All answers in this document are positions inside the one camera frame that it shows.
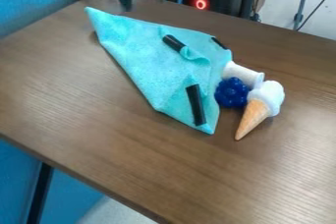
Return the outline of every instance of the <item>white floor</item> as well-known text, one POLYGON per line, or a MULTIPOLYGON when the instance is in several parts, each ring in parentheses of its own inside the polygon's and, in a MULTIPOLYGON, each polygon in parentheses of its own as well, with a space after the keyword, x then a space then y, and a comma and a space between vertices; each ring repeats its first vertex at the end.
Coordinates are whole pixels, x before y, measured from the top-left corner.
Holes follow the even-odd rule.
MULTIPOLYGON (((294 16, 298 12, 301 0, 266 0, 260 13, 265 24, 292 29, 294 16)), ((307 0, 304 19, 321 0, 307 0)), ((321 37, 336 39, 336 0, 326 0, 300 30, 321 37)))
MULTIPOLYGON (((321 0, 307 0, 304 9, 305 18, 321 0)), ((294 15, 299 8, 300 0, 266 0, 260 11, 261 20, 265 24, 280 28, 293 28, 294 15)), ((320 9, 301 29, 306 32, 330 39, 336 39, 336 0, 326 0, 320 9)), ((104 198, 84 216, 79 224, 154 224, 143 215, 127 206, 111 199, 104 198)))

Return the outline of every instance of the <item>black cable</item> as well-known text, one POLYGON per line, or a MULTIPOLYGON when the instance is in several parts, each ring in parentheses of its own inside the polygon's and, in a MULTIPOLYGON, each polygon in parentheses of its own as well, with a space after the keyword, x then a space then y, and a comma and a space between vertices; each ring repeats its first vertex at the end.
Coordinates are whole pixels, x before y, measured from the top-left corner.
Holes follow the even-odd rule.
POLYGON ((322 4, 324 3, 324 1, 326 1, 326 0, 321 0, 321 2, 317 5, 317 7, 315 7, 315 9, 312 10, 312 12, 310 13, 310 15, 308 15, 308 17, 305 19, 305 21, 299 26, 299 28, 297 29, 297 31, 299 31, 301 28, 303 28, 303 26, 307 23, 307 21, 311 18, 311 16, 320 8, 320 6, 322 6, 322 4))

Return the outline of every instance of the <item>white plastic nozzle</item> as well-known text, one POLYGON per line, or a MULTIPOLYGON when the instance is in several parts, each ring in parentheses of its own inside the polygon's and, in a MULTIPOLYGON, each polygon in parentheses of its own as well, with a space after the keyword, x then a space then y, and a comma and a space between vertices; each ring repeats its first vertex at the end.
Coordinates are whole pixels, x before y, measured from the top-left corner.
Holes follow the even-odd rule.
POLYGON ((239 78, 250 89, 254 89, 261 86, 265 73, 250 70, 230 61, 226 64, 222 77, 223 79, 239 78))

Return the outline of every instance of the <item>red light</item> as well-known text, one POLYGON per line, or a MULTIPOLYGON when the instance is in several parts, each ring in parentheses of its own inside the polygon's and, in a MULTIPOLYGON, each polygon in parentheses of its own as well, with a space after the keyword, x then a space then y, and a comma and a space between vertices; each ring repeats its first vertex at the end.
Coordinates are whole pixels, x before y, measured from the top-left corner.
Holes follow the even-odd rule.
POLYGON ((207 6, 207 3, 205 0, 196 0, 196 7, 200 10, 205 9, 207 6))

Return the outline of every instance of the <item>toy ice cream cone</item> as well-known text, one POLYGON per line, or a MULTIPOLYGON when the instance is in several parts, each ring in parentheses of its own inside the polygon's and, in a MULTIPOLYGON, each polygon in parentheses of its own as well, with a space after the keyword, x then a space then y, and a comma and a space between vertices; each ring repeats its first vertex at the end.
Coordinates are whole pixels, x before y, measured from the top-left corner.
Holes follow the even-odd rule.
POLYGON ((235 139, 240 140, 258 124, 270 116, 268 105, 258 99, 249 101, 235 139))
POLYGON ((284 99, 284 88, 275 81, 266 81, 260 88, 252 90, 248 95, 248 105, 235 139, 243 138, 267 117, 278 115, 284 99))

